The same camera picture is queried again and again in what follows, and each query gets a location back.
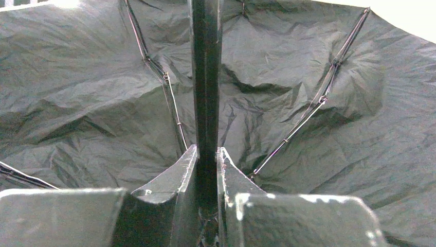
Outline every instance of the wrinkled fabric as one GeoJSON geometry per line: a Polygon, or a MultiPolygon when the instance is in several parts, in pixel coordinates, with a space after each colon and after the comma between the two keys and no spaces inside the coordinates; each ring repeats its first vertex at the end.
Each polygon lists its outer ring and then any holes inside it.
{"type": "MultiPolygon", "coordinates": [[[[187,3],[130,2],[195,143],[187,3]]],[[[242,15],[242,3],[224,1],[219,146],[245,173],[307,110],[362,11],[256,0],[242,15]]],[[[134,189],[181,155],[171,102],[142,62],[123,1],[2,12],[0,23],[0,160],[59,187],[134,189]]],[[[431,246],[435,86],[436,45],[370,13],[327,103],[256,183],[361,197],[392,245],[431,246]]]]}

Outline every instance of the black metal pole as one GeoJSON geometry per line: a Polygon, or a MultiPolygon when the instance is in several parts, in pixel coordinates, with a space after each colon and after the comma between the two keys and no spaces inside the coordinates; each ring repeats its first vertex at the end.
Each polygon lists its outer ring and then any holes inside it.
{"type": "Polygon", "coordinates": [[[216,153],[223,0],[188,0],[191,19],[192,77],[197,127],[197,191],[206,211],[217,208],[216,153]]]}

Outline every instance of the white ceiling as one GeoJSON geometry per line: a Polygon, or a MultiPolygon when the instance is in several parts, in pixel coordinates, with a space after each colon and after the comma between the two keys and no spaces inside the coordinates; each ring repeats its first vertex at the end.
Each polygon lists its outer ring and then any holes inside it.
{"type": "Polygon", "coordinates": [[[402,30],[436,43],[435,0],[317,0],[318,2],[371,7],[377,15],[402,30]]]}

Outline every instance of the bright light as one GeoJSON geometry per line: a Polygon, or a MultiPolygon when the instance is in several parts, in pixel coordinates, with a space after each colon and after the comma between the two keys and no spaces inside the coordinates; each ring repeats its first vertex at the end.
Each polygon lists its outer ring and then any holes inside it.
{"type": "Polygon", "coordinates": [[[52,0],[55,6],[59,8],[72,9],[79,6],[79,0],[52,0]]]}

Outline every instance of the black fabric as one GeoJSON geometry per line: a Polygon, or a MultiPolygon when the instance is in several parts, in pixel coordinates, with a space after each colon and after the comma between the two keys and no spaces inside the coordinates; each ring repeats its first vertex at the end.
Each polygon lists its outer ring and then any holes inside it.
{"type": "MultiPolygon", "coordinates": [[[[195,142],[186,1],[130,0],[195,142]]],[[[250,173],[319,90],[362,8],[225,1],[220,142],[250,173]]],[[[181,155],[123,1],[0,13],[0,160],[59,187],[135,189],[181,155]]],[[[436,242],[436,45],[370,13],[329,100],[262,169],[265,190],[361,197],[393,245],[436,242]]]]}

